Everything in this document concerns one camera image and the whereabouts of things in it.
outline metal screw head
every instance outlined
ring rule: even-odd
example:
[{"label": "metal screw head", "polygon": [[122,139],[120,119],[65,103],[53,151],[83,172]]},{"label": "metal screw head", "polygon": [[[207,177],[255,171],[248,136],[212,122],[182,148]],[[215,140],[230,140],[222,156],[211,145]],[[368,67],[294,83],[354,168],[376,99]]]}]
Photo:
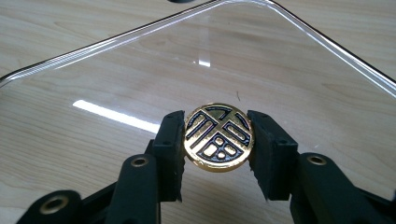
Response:
[{"label": "metal screw head", "polygon": [[45,203],[43,203],[40,207],[40,213],[43,215],[54,214],[69,203],[69,199],[64,195],[56,195],[48,199]]},{"label": "metal screw head", "polygon": [[149,160],[144,157],[135,158],[131,161],[131,165],[134,167],[142,167],[149,163]]},{"label": "metal screw head", "polygon": [[309,156],[306,159],[315,165],[326,165],[327,164],[326,160],[320,156]]}]

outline coin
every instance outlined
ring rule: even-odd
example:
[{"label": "coin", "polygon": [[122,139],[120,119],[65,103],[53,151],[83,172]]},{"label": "coin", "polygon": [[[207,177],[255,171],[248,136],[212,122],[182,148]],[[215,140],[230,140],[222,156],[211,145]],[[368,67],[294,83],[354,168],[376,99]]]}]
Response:
[{"label": "coin", "polygon": [[184,128],[187,156],[210,172],[241,166],[253,148],[254,133],[248,116],[231,105],[198,107],[187,116]]}]

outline clear plastic tray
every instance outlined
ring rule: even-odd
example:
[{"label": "clear plastic tray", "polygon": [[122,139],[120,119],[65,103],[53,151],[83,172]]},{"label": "clear plastic tray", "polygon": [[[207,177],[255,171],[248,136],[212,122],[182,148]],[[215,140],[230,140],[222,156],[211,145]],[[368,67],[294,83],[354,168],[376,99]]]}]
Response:
[{"label": "clear plastic tray", "polygon": [[[269,114],[360,188],[396,187],[395,82],[271,1],[208,2],[0,80],[2,223],[51,191],[111,184],[164,115],[211,102]],[[247,163],[185,168],[163,223],[291,222]]]}]

